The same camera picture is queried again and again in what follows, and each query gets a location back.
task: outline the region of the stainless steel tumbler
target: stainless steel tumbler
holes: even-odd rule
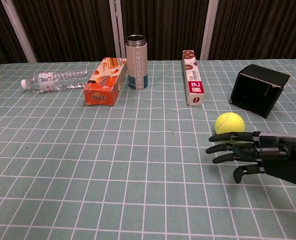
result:
[[[148,86],[147,42],[142,35],[130,35],[126,41],[129,86],[142,90]]]

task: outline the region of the robotic hand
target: robotic hand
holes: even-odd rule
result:
[[[296,184],[296,136],[260,131],[228,132],[214,135],[209,141],[229,142],[206,149],[207,154],[232,151],[214,158],[214,164],[228,161],[253,163],[235,169],[236,183],[241,182],[243,175],[266,173]]]

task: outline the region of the black cardboard box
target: black cardboard box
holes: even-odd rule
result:
[[[238,73],[230,104],[267,118],[290,75],[251,64]]]

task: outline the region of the tennis ball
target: tennis ball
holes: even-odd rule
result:
[[[242,117],[234,112],[221,114],[215,123],[215,130],[217,134],[244,132],[245,128],[245,123]]]

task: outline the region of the curtain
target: curtain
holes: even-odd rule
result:
[[[0,64],[26,62],[27,59],[0,1]]]
[[[115,57],[108,0],[13,0],[38,62]]]
[[[296,0],[220,0],[209,59],[296,59]]]
[[[121,0],[123,32],[144,35],[148,60],[180,60],[183,50],[200,58],[208,0]]]

